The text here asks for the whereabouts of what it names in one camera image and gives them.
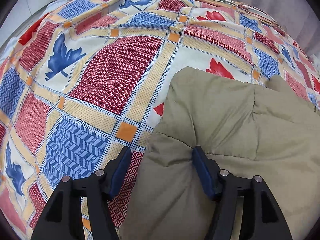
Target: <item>olive green garment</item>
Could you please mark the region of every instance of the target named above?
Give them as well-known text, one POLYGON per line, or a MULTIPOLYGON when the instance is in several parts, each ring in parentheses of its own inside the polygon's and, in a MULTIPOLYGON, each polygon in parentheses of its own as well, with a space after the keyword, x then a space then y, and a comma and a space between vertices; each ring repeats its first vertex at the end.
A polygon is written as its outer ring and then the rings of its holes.
MULTIPOLYGON (((186 67, 175 74, 163 117, 133 188, 123 240, 203 240, 215 203, 192 165, 200 145, 236 176, 261 175, 302 240, 320 214, 320 117, 280 77, 269 88, 186 67)), ((232 239, 239 236, 241 199, 232 239)))

